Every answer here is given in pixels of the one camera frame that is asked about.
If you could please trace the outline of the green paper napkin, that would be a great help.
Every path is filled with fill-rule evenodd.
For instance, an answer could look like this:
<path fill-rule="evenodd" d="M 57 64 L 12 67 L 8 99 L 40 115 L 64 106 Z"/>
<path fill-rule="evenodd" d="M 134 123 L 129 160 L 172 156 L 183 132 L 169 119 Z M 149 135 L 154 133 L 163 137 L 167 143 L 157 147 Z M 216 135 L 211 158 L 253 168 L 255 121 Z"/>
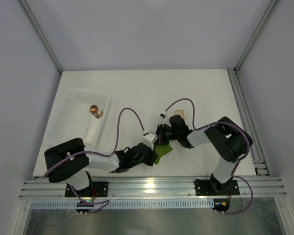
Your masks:
<path fill-rule="evenodd" d="M 170 153 L 173 150 L 173 148 L 167 144 L 167 145 L 156 145 L 155 146 L 155 153 L 157 154 L 158 158 L 154 161 L 154 164 L 159 164 L 161 158 L 165 156 L 166 154 Z"/>

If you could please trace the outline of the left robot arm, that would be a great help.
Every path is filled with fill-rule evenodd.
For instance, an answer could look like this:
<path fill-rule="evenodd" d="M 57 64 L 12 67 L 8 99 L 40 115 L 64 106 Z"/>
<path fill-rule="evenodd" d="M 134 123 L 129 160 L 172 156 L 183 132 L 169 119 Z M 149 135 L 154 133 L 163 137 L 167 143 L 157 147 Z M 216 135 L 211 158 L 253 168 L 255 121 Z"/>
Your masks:
<path fill-rule="evenodd" d="M 145 164 L 153 166 L 158 159 L 155 149 L 144 143 L 115 153 L 95 152 L 85 149 L 81 138 L 59 144 L 44 152 L 47 171 L 44 174 L 50 183 L 65 182 L 75 191 L 92 191 L 94 184 L 85 168 L 101 169 L 109 173 L 125 173 Z"/>

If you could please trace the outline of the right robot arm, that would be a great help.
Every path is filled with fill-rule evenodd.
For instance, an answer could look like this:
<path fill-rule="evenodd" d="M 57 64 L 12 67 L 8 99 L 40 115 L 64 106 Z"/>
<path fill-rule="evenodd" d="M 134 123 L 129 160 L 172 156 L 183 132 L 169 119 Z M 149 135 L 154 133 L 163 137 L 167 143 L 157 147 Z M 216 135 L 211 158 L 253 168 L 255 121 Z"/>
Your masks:
<path fill-rule="evenodd" d="M 228 117 L 198 129 L 190 129 L 180 115 L 172 116 L 169 122 L 170 125 L 158 125 L 155 144 L 168 145 L 171 141 L 177 141 L 182 147 L 192 149 L 211 143 L 220 159 L 210 180 L 204 181 L 206 186 L 200 189 L 213 195 L 229 192 L 239 162 L 247 156 L 253 145 L 251 136 Z"/>

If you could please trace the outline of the white rolled napkin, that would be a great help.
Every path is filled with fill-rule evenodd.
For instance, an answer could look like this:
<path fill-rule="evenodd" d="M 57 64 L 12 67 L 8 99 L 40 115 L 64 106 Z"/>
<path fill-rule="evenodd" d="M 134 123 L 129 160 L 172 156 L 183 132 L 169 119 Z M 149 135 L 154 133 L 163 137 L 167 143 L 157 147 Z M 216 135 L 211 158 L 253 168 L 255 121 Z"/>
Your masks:
<path fill-rule="evenodd" d="M 101 122 L 99 118 L 96 118 L 95 116 L 91 117 L 86 137 L 84 139 L 85 144 L 93 145 L 96 143 L 100 130 L 100 124 Z"/>

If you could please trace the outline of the beige utensil tray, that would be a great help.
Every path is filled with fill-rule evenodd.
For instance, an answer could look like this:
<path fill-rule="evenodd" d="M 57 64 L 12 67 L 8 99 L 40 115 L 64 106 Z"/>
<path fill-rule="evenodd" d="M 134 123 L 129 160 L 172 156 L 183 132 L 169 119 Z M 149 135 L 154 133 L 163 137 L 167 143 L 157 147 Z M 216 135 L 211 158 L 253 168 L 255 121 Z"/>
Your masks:
<path fill-rule="evenodd" d="M 181 118 L 185 120 L 185 113 L 184 113 L 184 110 L 181 110 L 181 109 L 179 109 L 179 110 L 175 110 L 174 114 L 175 114 L 175 115 L 179 115 L 179 116 L 181 116 Z"/>

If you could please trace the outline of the copper round ball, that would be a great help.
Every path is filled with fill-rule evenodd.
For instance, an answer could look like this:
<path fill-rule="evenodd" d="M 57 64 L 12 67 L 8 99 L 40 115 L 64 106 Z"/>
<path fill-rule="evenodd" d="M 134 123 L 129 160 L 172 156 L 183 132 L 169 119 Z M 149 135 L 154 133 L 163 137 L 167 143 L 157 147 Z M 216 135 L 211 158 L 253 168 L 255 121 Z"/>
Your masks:
<path fill-rule="evenodd" d="M 98 107 L 97 107 L 97 105 L 92 105 L 92 106 L 90 107 L 90 113 L 91 113 L 92 115 L 95 115 L 97 112 L 98 112 Z"/>

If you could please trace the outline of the white plastic basket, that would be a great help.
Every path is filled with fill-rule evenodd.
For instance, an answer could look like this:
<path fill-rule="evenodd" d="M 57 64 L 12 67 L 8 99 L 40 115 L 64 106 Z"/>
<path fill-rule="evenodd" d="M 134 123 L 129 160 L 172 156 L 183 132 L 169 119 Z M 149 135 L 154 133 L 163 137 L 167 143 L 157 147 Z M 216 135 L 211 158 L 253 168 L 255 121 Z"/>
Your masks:
<path fill-rule="evenodd" d="M 44 141 L 52 146 L 74 138 L 81 138 L 84 142 L 90 119 L 95 116 L 90 113 L 90 107 L 92 105 L 97 105 L 98 112 L 103 111 L 103 116 L 99 118 L 101 122 L 100 134 L 107 116 L 109 104 L 110 94 L 106 92 L 82 88 L 71 88 L 67 90 L 60 104 L 56 107 L 55 114 L 50 116 Z M 96 143 L 85 145 L 94 148 Z"/>

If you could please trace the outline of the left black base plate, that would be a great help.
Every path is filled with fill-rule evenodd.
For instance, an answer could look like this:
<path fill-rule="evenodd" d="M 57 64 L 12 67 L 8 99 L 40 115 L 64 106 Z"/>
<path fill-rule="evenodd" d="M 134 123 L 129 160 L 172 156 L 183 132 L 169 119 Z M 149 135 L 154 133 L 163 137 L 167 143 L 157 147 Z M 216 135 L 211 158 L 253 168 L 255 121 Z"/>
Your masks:
<path fill-rule="evenodd" d="M 109 183 L 106 181 L 91 181 L 90 183 L 82 184 L 82 186 L 87 186 L 81 188 L 80 185 L 66 185 L 66 190 L 64 196 L 67 198 L 75 197 L 72 188 L 74 188 L 76 194 L 79 197 L 107 197 L 108 196 L 108 186 Z"/>

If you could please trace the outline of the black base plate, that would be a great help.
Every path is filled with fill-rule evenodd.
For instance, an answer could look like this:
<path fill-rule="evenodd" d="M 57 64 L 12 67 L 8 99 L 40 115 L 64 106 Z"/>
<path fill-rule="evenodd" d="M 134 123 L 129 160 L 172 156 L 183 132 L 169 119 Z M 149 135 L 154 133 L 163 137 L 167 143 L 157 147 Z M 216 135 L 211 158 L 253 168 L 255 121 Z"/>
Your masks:
<path fill-rule="evenodd" d="M 224 184 L 220 184 L 215 180 L 194 181 L 196 196 L 227 196 L 240 195 L 240 189 L 236 180 L 230 179 Z"/>
<path fill-rule="evenodd" d="M 82 186 L 87 186 L 81 188 L 80 185 L 66 185 L 66 190 L 64 196 L 67 198 L 75 197 L 72 188 L 74 188 L 76 194 L 79 197 L 107 197 L 108 196 L 108 186 L 109 183 L 106 181 L 91 181 L 90 183 L 82 184 Z"/>

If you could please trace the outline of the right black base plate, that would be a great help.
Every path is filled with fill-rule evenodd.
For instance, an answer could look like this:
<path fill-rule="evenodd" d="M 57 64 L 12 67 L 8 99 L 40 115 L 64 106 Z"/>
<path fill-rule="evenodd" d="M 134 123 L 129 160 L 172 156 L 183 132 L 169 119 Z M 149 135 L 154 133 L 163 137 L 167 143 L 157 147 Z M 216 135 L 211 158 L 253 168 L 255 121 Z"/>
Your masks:
<path fill-rule="evenodd" d="M 215 180 L 194 181 L 196 196 L 227 196 L 240 195 L 240 189 L 236 180 L 230 179 L 224 184 L 220 184 Z"/>

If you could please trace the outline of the right aluminium frame rail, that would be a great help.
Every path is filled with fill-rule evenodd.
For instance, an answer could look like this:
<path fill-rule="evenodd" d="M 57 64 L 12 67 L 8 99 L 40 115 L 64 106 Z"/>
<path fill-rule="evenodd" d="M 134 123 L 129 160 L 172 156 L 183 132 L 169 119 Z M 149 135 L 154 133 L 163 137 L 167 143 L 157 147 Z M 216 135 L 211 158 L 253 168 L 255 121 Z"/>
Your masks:
<path fill-rule="evenodd" d="M 252 116 L 247 104 L 245 94 L 240 84 L 238 74 L 234 69 L 231 68 L 227 69 L 227 74 L 234 93 L 243 128 L 251 136 L 253 140 L 253 145 L 250 149 L 250 154 L 253 160 L 256 174 L 258 176 L 271 177 L 269 168 L 265 160 L 264 151 L 261 146 L 260 139 L 256 133 L 256 128 L 253 123 Z"/>

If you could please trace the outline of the aluminium front rail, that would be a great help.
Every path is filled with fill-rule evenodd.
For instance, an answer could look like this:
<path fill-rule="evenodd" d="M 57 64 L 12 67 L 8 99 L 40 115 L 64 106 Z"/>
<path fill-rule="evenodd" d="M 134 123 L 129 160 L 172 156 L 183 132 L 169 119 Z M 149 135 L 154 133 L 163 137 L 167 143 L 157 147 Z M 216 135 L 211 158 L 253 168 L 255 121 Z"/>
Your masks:
<path fill-rule="evenodd" d="M 280 178 L 244 176 L 237 179 L 241 197 L 250 196 L 251 186 L 255 197 L 286 196 L 287 191 Z M 111 199 L 132 198 L 196 198 L 196 177 L 94 177 L 94 181 L 108 182 L 107 197 Z M 26 180 L 22 186 L 20 199 L 60 199 L 64 198 L 65 183 L 49 183 L 47 179 Z"/>

